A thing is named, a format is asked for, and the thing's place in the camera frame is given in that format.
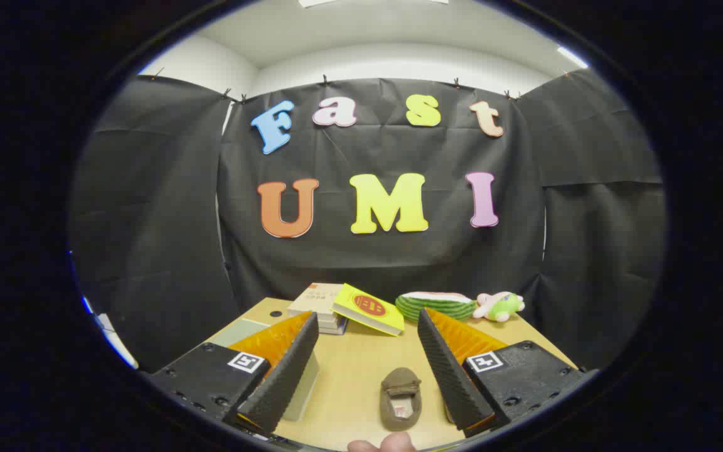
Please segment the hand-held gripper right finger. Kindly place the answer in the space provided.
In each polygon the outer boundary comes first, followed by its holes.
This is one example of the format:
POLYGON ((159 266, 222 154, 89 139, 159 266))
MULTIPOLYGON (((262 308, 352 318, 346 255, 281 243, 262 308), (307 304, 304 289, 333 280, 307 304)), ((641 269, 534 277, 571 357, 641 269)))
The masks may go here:
POLYGON ((435 309, 419 312, 418 336, 447 411, 467 438, 534 414, 594 375, 533 341, 507 345, 435 309))

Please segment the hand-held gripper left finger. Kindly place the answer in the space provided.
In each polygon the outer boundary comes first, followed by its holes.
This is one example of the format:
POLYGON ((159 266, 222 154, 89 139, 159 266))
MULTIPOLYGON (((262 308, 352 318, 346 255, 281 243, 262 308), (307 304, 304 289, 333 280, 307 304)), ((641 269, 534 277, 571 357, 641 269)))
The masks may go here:
POLYGON ((204 342, 148 381, 203 419, 272 434, 318 338, 318 315, 307 311, 228 347, 204 342))

